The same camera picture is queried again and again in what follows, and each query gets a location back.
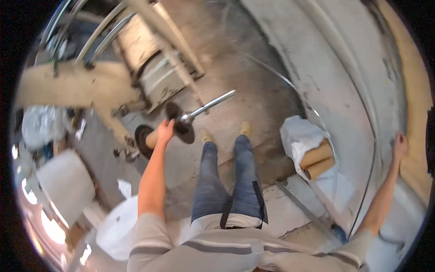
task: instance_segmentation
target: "chrome bar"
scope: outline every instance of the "chrome bar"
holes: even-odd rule
[[[194,110],[193,112],[191,112],[189,115],[191,118],[195,118],[198,115],[200,115],[201,113],[205,112],[206,110],[208,110],[209,108],[216,106],[217,104],[221,103],[224,100],[227,100],[228,98],[232,97],[235,94],[236,90],[232,90],[227,92],[226,94],[208,102],[207,104],[205,104],[204,106],[202,106],[199,109]]]
[[[59,22],[60,18],[62,17],[63,13],[67,9],[68,5],[71,3],[72,0],[64,0],[59,7],[54,12],[53,16],[51,17],[50,21],[48,22],[47,27],[45,28],[44,34],[42,35],[42,39],[40,42],[40,48],[45,49],[47,46],[48,41],[51,38],[51,35],[53,35],[54,29],[57,26],[57,23]]]
[[[52,58],[53,59],[55,59],[55,60],[59,59],[59,56],[57,55],[57,53],[58,53],[59,46],[60,46],[60,44],[61,44],[61,42],[63,40],[63,37],[65,36],[65,34],[68,31],[68,28],[72,24],[72,22],[74,20],[74,17],[81,10],[81,8],[85,5],[86,2],[87,2],[87,0],[79,0],[74,5],[73,9],[71,10],[71,13],[68,14],[67,21],[65,22],[64,25],[62,25],[62,28],[59,31],[59,34],[57,35],[57,41],[56,41],[56,44],[55,44],[54,49],[52,51]]]
[[[115,18],[121,11],[123,11],[127,5],[125,2],[119,3],[110,13],[106,16],[106,18],[98,25],[98,27],[95,29],[95,31],[92,33],[92,35],[89,37],[85,45],[83,46],[82,50],[80,51],[79,55],[77,56],[77,59],[75,63],[79,63],[87,51],[89,50],[92,43],[95,41],[95,39],[100,35],[100,33],[103,31],[103,29],[109,24],[109,22],[112,21],[113,18]]]
[[[124,28],[124,26],[130,21],[130,19],[136,15],[136,12],[132,12],[130,15],[121,20],[112,31],[104,38],[101,44],[95,49],[92,58],[89,60],[88,64],[93,64],[94,60],[106,49],[106,47],[113,41],[113,39],[118,35],[118,33]]]

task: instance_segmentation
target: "hand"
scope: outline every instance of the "hand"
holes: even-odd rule
[[[402,133],[396,133],[393,147],[393,160],[400,163],[407,150],[408,144],[406,143],[406,137]]]
[[[157,127],[157,143],[167,144],[169,140],[174,136],[174,123],[175,120],[167,121],[164,119]]]

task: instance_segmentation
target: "blue jeans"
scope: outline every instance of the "blue jeans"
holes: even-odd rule
[[[236,186],[231,196],[221,183],[218,174],[218,149],[212,142],[206,142],[202,150],[199,179],[196,184],[192,222],[205,215],[225,212],[232,203],[231,213],[261,218],[260,205],[253,182],[261,185],[255,171],[254,153],[248,137],[240,135],[234,147]],[[268,222],[264,207],[265,223]]]

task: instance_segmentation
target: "tan shoe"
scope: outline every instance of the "tan shoe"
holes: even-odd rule
[[[251,130],[251,124],[249,122],[243,122],[240,125],[239,135],[242,135],[242,134],[248,138],[251,137],[252,130]]]
[[[206,142],[212,142],[212,143],[214,143],[213,138],[211,137],[211,135],[206,130],[204,130],[204,129],[201,130],[199,132],[199,135],[201,137],[201,142],[203,144],[205,144]]]

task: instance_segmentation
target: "right arm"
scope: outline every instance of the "right arm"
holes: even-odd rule
[[[399,174],[400,162],[406,154],[406,138],[402,134],[397,134],[393,147],[393,160],[387,178],[379,188],[378,192],[370,204],[367,214],[358,227],[355,234],[363,230],[369,230],[372,235],[377,235],[381,226],[384,224],[388,211],[393,201],[394,189],[396,187],[397,177]]]

